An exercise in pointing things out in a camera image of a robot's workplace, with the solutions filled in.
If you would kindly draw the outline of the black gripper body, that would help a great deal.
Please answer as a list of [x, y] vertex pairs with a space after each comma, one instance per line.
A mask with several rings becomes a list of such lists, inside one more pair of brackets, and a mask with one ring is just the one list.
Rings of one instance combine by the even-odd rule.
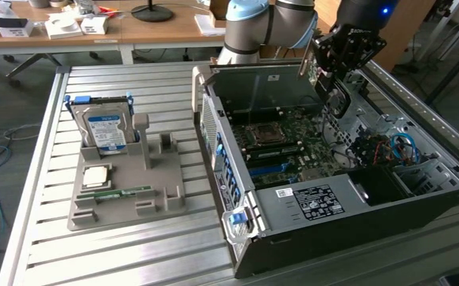
[[337, 55], [348, 39], [380, 36], [395, 11], [397, 1], [348, 0], [341, 1], [337, 9], [336, 23], [330, 32], [336, 33], [333, 52]]

